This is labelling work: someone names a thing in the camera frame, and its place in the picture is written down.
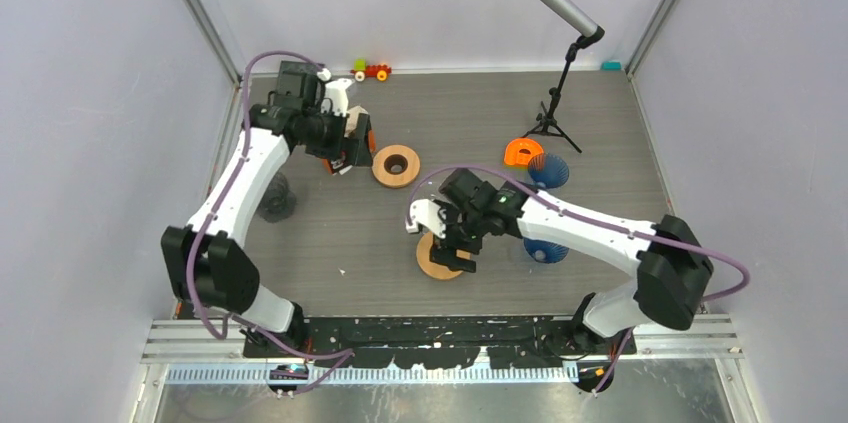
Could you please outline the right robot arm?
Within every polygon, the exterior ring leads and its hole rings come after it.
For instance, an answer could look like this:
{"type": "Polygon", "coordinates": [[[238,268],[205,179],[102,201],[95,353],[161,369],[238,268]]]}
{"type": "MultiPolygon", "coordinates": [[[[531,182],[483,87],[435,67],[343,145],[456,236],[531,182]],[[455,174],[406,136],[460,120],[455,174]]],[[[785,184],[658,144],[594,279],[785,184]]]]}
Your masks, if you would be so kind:
{"type": "Polygon", "coordinates": [[[452,168],[439,192],[440,199],[409,203],[406,229],[428,230],[432,257],[452,271],[475,272],[475,262],[458,252],[478,254],[485,236],[510,235],[565,247],[629,276],[613,290],[586,295],[575,311],[569,337],[584,353],[642,324],[689,329],[714,272],[688,224],[671,215],[658,223],[620,218],[511,177],[496,188],[467,167],[452,168]]]}

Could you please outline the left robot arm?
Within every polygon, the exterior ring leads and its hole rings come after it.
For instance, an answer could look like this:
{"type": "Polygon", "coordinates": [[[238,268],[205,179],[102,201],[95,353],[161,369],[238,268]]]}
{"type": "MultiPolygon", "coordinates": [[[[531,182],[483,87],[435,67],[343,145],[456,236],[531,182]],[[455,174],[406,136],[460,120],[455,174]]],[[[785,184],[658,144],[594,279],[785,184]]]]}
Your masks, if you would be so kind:
{"type": "Polygon", "coordinates": [[[169,226],[161,248],[174,296],[196,308],[240,316],[268,333],[280,355],[298,355],[307,341],[301,307],[260,282],[243,246],[263,199],[282,196],[274,180],[298,146],[331,169],[369,167],[376,149],[368,112],[295,110],[255,104],[249,127],[201,208],[182,227],[169,226]]]}

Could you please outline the orange coffee filter box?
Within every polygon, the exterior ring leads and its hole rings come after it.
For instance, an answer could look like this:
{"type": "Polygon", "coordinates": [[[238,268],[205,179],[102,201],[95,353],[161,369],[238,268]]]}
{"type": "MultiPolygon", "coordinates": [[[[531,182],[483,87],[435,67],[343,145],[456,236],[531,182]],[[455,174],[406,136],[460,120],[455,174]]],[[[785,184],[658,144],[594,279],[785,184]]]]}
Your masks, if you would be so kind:
{"type": "Polygon", "coordinates": [[[325,160],[324,166],[332,175],[344,174],[353,167],[371,167],[375,152],[370,113],[362,106],[354,106],[348,113],[341,156],[325,160]]]}

